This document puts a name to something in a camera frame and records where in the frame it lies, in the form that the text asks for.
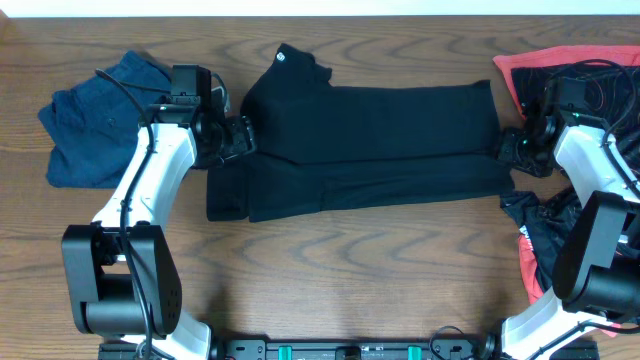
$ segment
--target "folded black garment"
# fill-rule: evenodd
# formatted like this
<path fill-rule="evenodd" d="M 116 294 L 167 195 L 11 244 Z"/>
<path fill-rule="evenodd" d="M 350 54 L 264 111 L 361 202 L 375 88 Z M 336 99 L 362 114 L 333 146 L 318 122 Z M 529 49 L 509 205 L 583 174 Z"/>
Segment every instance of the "folded black garment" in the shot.
<path fill-rule="evenodd" d="M 333 87 L 331 69 L 283 44 L 245 97 L 258 152 L 209 170 L 209 220 L 458 200 L 513 189 L 493 159 L 488 81 L 437 88 Z"/>

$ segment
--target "wood grain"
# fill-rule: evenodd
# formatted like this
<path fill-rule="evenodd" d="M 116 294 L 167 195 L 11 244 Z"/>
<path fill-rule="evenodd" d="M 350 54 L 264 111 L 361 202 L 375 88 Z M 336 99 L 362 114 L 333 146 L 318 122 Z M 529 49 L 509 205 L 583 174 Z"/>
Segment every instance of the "wood grain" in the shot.
<path fill-rule="evenodd" d="M 21 19 L 0 44 L 0 357 L 95 358 L 75 329 L 60 254 L 110 191 L 55 189 L 51 139 L 37 119 L 51 94 L 144 49 L 221 74 L 234 109 L 281 42 L 312 51 L 336 85 L 413 87 L 493 80 L 503 125 L 521 122 L 491 59 L 564 44 L 637 44 L 637 17 Z M 514 173 L 548 198 L 561 176 Z M 517 228 L 497 197 L 250 224 L 209 223 L 206 174 L 178 194 L 167 239 L 184 305 L 217 332 L 272 338 L 428 337 L 479 333 L 527 306 Z M 604 358 L 637 357 L 637 338 L 596 334 Z"/>

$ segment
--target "black cable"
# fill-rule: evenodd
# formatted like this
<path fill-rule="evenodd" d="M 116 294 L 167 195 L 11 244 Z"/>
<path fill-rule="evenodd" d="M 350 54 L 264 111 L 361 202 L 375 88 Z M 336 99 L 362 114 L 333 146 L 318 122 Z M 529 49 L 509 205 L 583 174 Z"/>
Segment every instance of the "black cable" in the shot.
<path fill-rule="evenodd" d="M 127 266 L 129 267 L 129 272 L 131 273 L 131 277 L 133 279 L 133 289 L 137 293 L 138 299 L 140 300 L 139 303 L 140 303 L 140 308 L 142 310 L 142 317 L 144 318 L 145 335 L 146 335 L 146 340 L 145 340 L 146 348 L 144 352 L 144 359 L 148 360 L 151 356 L 151 351 L 152 351 L 151 342 L 153 339 L 151 314 L 147 306 L 147 299 L 144 296 L 144 291 L 142 290 L 142 284 L 140 283 L 140 276 L 138 275 L 138 271 L 136 270 L 136 266 L 133 262 L 133 256 L 131 255 L 131 243 L 127 238 L 126 220 L 127 220 L 127 214 L 129 213 L 129 203 L 131 202 L 131 196 L 133 194 L 133 191 L 135 190 L 136 185 L 138 184 L 138 181 L 140 180 L 140 177 L 142 176 L 142 173 L 144 172 L 144 169 L 147 166 L 147 163 L 149 163 L 149 159 L 151 159 L 151 154 L 153 154 L 154 152 L 155 138 L 153 136 L 153 129 L 151 129 L 151 122 L 149 121 L 147 114 L 145 113 L 140 103 L 136 100 L 136 98 L 133 97 L 133 95 L 131 95 L 131 93 L 124 87 L 124 85 L 122 85 L 120 82 L 118 82 L 118 80 L 114 79 L 103 70 L 96 69 L 95 72 L 96 72 L 96 75 L 109 81 L 110 83 L 115 85 L 117 88 L 119 88 L 129 98 L 131 103 L 135 106 L 135 108 L 140 113 L 140 116 L 143 118 L 145 127 L 147 128 L 147 132 L 149 134 L 149 145 L 147 145 L 147 153 L 144 155 L 144 158 L 142 159 L 142 163 L 140 164 L 140 167 L 136 171 L 135 175 L 133 176 L 133 179 L 129 184 L 129 188 L 125 193 L 124 199 L 120 203 L 122 205 L 122 208 L 120 210 L 120 243 L 121 243 L 120 246 L 124 252 L 124 256 L 127 260 Z"/>
<path fill-rule="evenodd" d="M 455 331 L 459 332 L 460 334 L 462 334 L 462 336 L 466 336 L 464 334 L 464 332 L 462 332 L 462 330 L 458 329 L 455 326 L 447 325 L 447 326 L 443 326 L 440 329 L 438 329 L 438 331 L 436 331 L 435 334 L 433 334 L 431 339 L 429 339 L 429 351 L 431 351 L 431 354 L 433 354 L 433 356 L 438 358 L 439 360 L 445 360 L 445 358 L 440 356 L 440 354 L 438 354 L 438 352 L 435 351 L 435 349 L 433 348 L 433 340 L 435 340 L 435 338 L 438 337 L 445 330 L 455 330 Z M 473 358 L 473 355 L 467 356 L 465 358 L 462 358 L 462 360 L 469 360 L 471 358 Z"/>
<path fill-rule="evenodd" d="M 613 326 L 602 325 L 602 324 L 594 323 L 594 322 L 591 322 L 591 321 L 585 321 L 583 323 L 579 323 L 573 329 L 567 331 L 566 333 L 562 334 L 560 337 L 556 338 L 552 342 L 550 342 L 547 345 L 541 347 L 538 351 L 536 351 L 535 354 L 533 354 L 532 357 L 529 358 L 529 360 L 537 359 L 540 355 L 544 354 L 545 352 L 549 351 L 550 349 L 558 346 L 558 344 L 560 344 L 561 342 L 563 342 L 563 341 L 567 340 L 568 338 L 570 338 L 571 336 L 575 335 L 575 333 L 577 333 L 578 331 L 583 332 L 588 327 L 593 327 L 593 328 L 600 329 L 600 330 L 605 330 L 605 331 L 611 331 L 613 333 L 622 334 L 622 335 L 632 335 L 632 334 L 640 333 L 640 326 L 636 326 L 636 327 L 633 327 L 633 328 L 625 329 L 625 328 L 617 328 L 617 327 L 613 327 Z"/>
<path fill-rule="evenodd" d="M 636 83 L 633 81 L 633 77 L 631 77 L 631 74 L 629 74 L 629 71 L 627 71 L 627 69 L 625 69 L 624 66 L 621 66 L 620 64 L 615 63 L 613 61 L 604 60 L 604 59 L 589 59 L 589 60 L 578 61 L 576 63 L 570 64 L 558 70 L 553 75 L 551 75 L 549 80 L 553 79 L 554 77 L 558 76 L 560 73 L 563 73 L 568 69 L 574 68 L 578 65 L 591 64 L 591 63 L 607 64 L 613 68 L 620 70 L 624 75 L 624 77 L 627 78 L 627 81 L 629 82 L 629 84 L 631 85 L 631 95 L 629 97 L 629 100 L 627 101 L 627 105 L 624 111 L 622 112 L 622 114 L 620 114 L 620 116 L 611 124 L 611 126 L 609 126 L 609 128 L 605 130 L 604 136 L 602 137 L 602 141 L 600 142 L 600 147 L 603 149 L 607 157 L 607 160 L 609 160 L 611 165 L 616 169 L 616 172 L 618 173 L 618 175 L 620 175 L 620 177 L 622 178 L 622 181 L 624 181 L 624 184 L 627 186 L 627 188 L 631 190 L 633 195 L 635 195 L 637 198 L 640 199 L 640 190 L 637 188 L 637 184 L 631 181 L 627 173 L 622 169 L 622 166 L 620 165 L 620 163 L 618 163 L 616 158 L 613 156 L 613 153 L 611 152 L 611 148 L 610 148 L 611 143 L 608 141 L 609 135 L 611 135 L 611 133 L 618 126 L 622 124 L 622 121 L 627 117 L 627 115 L 629 115 L 631 110 L 633 110 L 633 108 L 636 105 L 638 92 L 636 89 Z"/>
<path fill-rule="evenodd" d="M 165 90 L 165 89 L 154 88 L 154 87 L 149 87 L 149 86 L 144 86 L 144 85 L 138 85 L 138 84 L 134 84 L 134 83 L 126 82 L 126 81 L 119 81 L 119 83 L 122 86 L 130 87 L 130 88 L 134 88 L 134 89 L 140 89 L 140 90 L 144 90 L 144 91 L 159 92 L 159 93 L 163 93 L 163 94 L 171 94 L 171 91 Z"/>
<path fill-rule="evenodd" d="M 138 355 L 138 357 L 140 356 L 140 352 L 142 352 L 142 348 L 146 345 L 146 341 L 141 342 L 140 344 L 138 344 L 138 346 L 136 347 L 136 354 Z M 151 347 L 151 351 L 157 355 L 160 356 L 161 358 L 165 359 L 165 360 L 175 360 L 175 358 L 169 354 L 167 354 L 166 352 L 156 348 L 155 346 Z"/>
<path fill-rule="evenodd" d="M 227 106 L 227 101 L 229 100 L 229 92 L 227 91 L 227 87 L 224 85 L 224 81 L 222 81 L 222 78 L 220 77 L 220 75 L 218 75 L 217 73 L 211 73 L 211 77 L 218 80 L 218 84 L 220 84 L 220 87 L 224 92 L 222 97 L 222 111 L 224 112 L 224 108 Z"/>

